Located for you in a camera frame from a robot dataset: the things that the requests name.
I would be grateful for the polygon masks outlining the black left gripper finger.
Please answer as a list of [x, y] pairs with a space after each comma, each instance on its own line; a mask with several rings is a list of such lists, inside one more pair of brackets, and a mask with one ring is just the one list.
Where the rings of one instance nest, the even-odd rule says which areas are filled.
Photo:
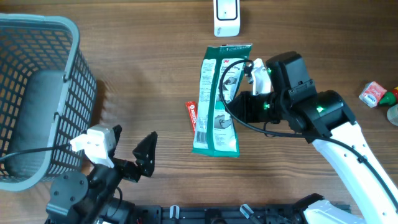
[[116, 125], [113, 127], [113, 131], [114, 131], [114, 137], [115, 137], [115, 146], [113, 148], [113, 152], [116, 150], [116, 146], [118, 145], [119, 139], [120, 139], [120, 135], [122, 132], [122, 127], [120, 124]]
[[151, 177], [155, 169], [155, 149], [157, 144], [157, 133], [151, 132], [132, 151], [136, 158], [136, 164], [141, 175]]

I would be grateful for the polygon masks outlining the green glove package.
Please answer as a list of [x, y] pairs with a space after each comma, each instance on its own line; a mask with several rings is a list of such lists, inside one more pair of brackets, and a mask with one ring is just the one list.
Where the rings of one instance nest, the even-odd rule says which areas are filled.
[[238, 136], [232, 117], [220, 101], [219, 87], [222, 87], [225, 102], [231, 102], [243, 78], [243, 64], [229, 69], [222, 82], [220, 78], [230, 64], [247, 59], [251, 49], [252, 44], [207, 47], [200, 72], [193, 153], [214, 157], [239, 157]]

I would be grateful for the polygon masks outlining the red stick sachet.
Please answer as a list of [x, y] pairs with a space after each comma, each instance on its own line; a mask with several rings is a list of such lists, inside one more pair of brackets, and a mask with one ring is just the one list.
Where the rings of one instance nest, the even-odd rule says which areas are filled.
[[197, 123], [197, 103], [195, 101], [188, 101], [185, 103], [185, 106], [190, 116], [193, 133], [195, 133]]

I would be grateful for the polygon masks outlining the red small packet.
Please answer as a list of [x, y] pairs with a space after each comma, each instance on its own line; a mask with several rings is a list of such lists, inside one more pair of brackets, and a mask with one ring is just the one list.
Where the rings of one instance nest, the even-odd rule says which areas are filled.
[[359, 99], [370, 108], [376, 107], [387, 90], [377, 82], [366, 84], [364, 90], [359, 95]]

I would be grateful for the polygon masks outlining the yellow bottle green cap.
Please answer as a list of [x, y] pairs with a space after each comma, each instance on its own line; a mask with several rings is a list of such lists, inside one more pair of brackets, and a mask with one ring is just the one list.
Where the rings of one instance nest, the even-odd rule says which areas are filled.
[[380, 99], [379, 105], [389, 105], [394, 106], [398, 101], [398, 89], [395, 87], [393, 90], [388, 91], [385, 95]]

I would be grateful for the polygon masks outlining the clear jar green lid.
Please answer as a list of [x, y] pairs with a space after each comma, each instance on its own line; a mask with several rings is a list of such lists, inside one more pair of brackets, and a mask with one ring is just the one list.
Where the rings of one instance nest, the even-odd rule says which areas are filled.
[[398, 126], [398, 105], [394, 105], [388, 109], [387, 119], [391, 124]]

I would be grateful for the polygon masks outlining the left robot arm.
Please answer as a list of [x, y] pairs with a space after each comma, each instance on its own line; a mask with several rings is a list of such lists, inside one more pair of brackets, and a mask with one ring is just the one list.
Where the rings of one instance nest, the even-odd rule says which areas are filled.
[[83, 151], [93, 169], [85, 175], [68, 171], [58, 176], [50, 188], [46, 223], [96, 223], [109, 220], [127, 203], [120, 199], [111, 205], [122, 180], [138, 182], [151, 177], [155, 169], [158, 135], [147, 135], [133, 150], [134, 162], [116, 158], [115, 151], [122, 127], [95, 125], [70, 141], [74, 152]]

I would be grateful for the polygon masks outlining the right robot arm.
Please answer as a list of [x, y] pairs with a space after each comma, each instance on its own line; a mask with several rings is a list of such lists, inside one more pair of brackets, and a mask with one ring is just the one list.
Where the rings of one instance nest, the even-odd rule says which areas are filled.
[[367, 144], [354, 113], [335, 91], [317, 92], [304, 60], [297, 52], [276, 55], [266, 62], [265, 76], [273, 91], [244, 91], [225, 106], [238, 123], [286, 121], [290, 138], [300, 138], [334, 168], [362, 215], [337, 209], [312, 194], [293, 207], [294, 223], [396, 223], [397, 187]]

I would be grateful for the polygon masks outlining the white barcode scanner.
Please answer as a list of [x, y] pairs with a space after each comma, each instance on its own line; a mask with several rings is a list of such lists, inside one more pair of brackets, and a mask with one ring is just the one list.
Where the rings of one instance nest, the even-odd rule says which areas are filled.
[[213, 0], [215, 37], [234, 37], [241, 27], [240, 0]]

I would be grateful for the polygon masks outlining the grey plastic shopping basket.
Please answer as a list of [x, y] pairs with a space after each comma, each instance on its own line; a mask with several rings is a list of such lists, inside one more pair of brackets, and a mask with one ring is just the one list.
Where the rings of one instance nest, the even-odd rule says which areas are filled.
[[91, 123], [97, 82], [66, 17], [1, 15], [1, 189], [80, 170], [69, 141]]

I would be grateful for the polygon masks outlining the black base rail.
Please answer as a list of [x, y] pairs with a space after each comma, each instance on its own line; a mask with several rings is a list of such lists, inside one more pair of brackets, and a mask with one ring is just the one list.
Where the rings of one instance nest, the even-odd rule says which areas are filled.
[[219, 207], [161, 207], [158, 205], [136, 205], [128, 223], [132, 224], [290, 224], [307, 223], [304, 214], [291, 204], [250, 206], [249, 213], [244, 214], [243, 206]]

